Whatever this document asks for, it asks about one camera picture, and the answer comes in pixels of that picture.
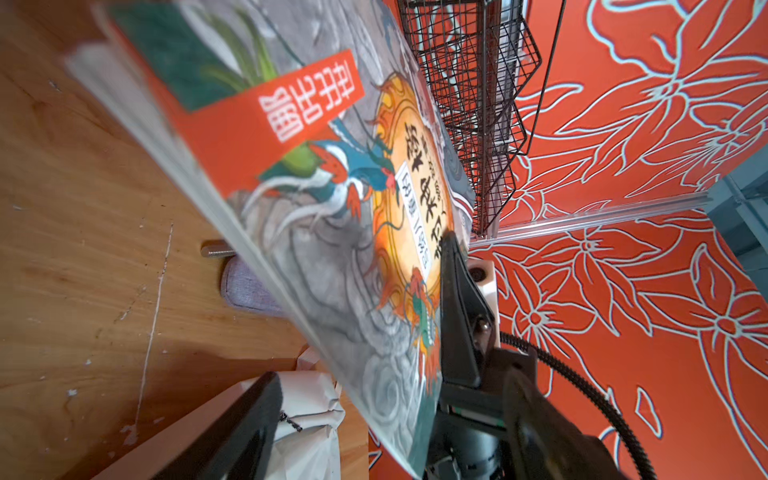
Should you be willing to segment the white canvas backpack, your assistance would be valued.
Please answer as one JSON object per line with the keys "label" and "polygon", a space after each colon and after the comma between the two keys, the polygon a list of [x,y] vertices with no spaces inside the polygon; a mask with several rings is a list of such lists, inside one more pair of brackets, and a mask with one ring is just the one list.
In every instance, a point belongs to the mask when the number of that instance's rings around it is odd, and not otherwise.
{"label": "white canvas backpack", "polygon": [[341,385],[306,349],[241,381],[107,467],[101,479],[338,479]]}

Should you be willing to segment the grey mythology story book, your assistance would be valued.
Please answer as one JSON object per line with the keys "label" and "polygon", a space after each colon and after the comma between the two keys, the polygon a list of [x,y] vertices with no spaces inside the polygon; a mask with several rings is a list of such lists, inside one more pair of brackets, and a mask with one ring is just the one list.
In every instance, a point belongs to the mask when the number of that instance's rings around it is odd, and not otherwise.
{"label": "grey mythology story book", "polygon": [[421,477],[441,240],[475,195],[383,1],[97,1],[71,73],[215,226]]}

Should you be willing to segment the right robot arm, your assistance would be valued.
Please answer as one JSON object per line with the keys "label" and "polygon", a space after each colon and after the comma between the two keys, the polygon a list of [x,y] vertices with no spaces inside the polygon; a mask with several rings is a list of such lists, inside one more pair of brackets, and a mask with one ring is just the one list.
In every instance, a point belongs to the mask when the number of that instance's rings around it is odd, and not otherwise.
{"label": "right robot arm", "polygon": [[545,364],[606,418],[638,476],[656,476],[618,410],[562,361],[504,334],[452,232],[440,241],[443,380],[423,476],[426,479],[622,479],[608,449],[584,434],[539,391]]}

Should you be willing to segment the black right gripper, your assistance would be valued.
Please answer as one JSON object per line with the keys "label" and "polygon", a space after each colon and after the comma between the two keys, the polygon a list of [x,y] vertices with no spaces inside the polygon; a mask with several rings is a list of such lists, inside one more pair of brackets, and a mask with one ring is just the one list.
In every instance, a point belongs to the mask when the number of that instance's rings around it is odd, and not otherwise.
{"label": "black right gripper", "polygon": [[514,479],[503,383],[510,370],[536,379],[529,350],[491,348],[493,314],[453,231],[440,241],[440,346],[443,380],[425,479]]}

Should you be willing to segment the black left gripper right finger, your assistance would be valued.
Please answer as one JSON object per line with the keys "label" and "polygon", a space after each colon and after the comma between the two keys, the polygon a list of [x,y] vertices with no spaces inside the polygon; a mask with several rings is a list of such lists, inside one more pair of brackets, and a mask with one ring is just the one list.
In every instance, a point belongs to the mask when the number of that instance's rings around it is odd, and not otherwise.
{"label": "black left gripper right finger", "polygon": [[522,371],[507,371],[502,390],[516,479],[624,479],[607,448],[563,416]]}

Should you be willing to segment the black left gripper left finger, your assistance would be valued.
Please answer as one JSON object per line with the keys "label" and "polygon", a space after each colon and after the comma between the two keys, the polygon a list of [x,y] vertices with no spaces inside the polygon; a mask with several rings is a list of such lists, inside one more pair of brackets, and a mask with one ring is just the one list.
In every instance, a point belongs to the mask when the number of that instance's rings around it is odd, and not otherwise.
{"label": "black left gripper left finger", "polygon": [[264,479],[283,401],[279,376],[262,375],[156,479]]}

